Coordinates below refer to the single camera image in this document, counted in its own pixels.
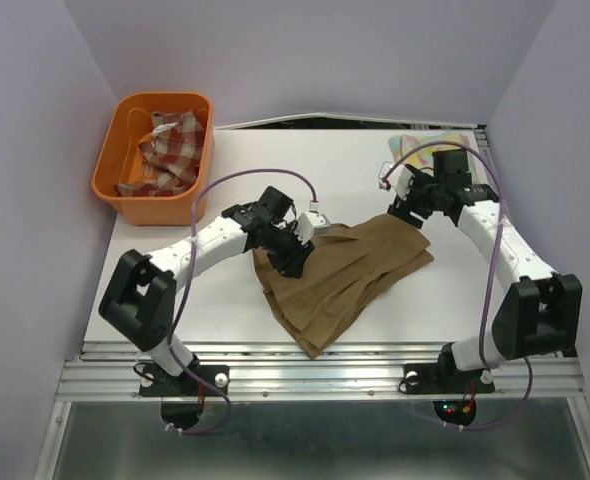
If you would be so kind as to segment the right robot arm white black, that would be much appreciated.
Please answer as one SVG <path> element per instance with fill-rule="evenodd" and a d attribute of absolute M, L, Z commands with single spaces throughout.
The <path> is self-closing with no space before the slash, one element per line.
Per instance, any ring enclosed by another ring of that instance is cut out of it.
<path fill-rule="evenodd" d="M 459 393 L 490 380 L 502 364 L 574 348 L 583 287 L 535 253 L 506 215 L 498 189 L 476 183 L 469 169 L 473 149 L 437 141 L 430 167 L 400 158 L 383 165 L 379 185 L 394 191 L 388 214 L 421 228 L 435 212 L 451 220 L 488 262 L 487 283 L 504 298 L 496 312 L 482 308 L 477 335 L 444 345 L 434 362 L 408 364 L 399 388 L 407 394 Z"/>

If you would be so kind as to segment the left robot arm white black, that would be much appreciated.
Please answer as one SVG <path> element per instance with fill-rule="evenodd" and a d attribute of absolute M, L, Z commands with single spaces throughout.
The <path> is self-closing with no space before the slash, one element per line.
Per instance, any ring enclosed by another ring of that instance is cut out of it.
<path fill-rule="evenodd" d="M 100 301 L 99 315 L 163 371 L 174 393 L 190 392 L 197 382 L 197 358 L 174 333 L 175 300 L 192 280 L 219 263 L 249 250 L 267 253 L 286 278 L 300 278 L 314 250 L 313 237 L 330 226 L 318 203 L 293 221 L 285 215 L 293 200 L 269 186 L 255 202 L 235 204 L 178 242 L 119 258 Z"/>

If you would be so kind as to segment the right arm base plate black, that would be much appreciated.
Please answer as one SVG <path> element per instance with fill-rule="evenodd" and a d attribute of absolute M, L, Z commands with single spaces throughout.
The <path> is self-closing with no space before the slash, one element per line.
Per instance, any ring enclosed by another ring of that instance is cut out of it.
<path fill-rule="evenodd" d="M 492 375 L 486 370 L 444 372 L 437 363 L 410 363 L 403 367 L 398 391 L 407 395 L 463 395 L 495 392 Z"/>

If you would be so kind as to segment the khaki brown skirt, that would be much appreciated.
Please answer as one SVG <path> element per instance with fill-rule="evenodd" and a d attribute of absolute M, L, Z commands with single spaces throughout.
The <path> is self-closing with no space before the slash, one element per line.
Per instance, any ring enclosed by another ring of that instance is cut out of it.
<path fill-rule="evenodd" d="M 277 322 L 311 359 L 335 342 L 364 309 L 396 282 L 433 261 L 416 228 L 381 214 L 361 224 L 334 224 L 313 239 L 299 279 L 252 252 L 254 270 Z"/>

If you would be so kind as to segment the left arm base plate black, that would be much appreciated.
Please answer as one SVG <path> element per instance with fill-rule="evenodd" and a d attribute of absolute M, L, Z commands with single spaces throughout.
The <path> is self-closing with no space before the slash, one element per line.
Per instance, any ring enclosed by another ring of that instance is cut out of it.
<path fill-rule="evenodd" d="M 138 362 L 133 372 L 140 379 L 139 395 L 144 398 L 163 397 L 218 397 L 186 373 L 173 377 L 153 362 Z M 199 365 L 193 372 L 202 380 L 228 393 L 230 369 L 226 365 Z"/>

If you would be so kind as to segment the pastel floral skirt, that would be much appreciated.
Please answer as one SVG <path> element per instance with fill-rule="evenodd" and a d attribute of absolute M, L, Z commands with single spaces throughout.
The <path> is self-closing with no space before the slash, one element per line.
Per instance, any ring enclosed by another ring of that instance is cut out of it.
<path fill-rule="evenodd" d="M 464 133 L 446 131 L 436 135 L 398 134 L 389 138 L 388 146 L 391 150 L 393 161 L 398 161 L 410 150 L 432 142 L 439 142 L 439 145 L 424 147 L 405 162 L 405 165 L 413 166 L 423 173 L 433 173 L 433 154 L 439 151 L 455 150 L 458 146 L 444 145 L 444 142 L 455 142 L 468 147 L 473 147 L 471 139 Z"/>

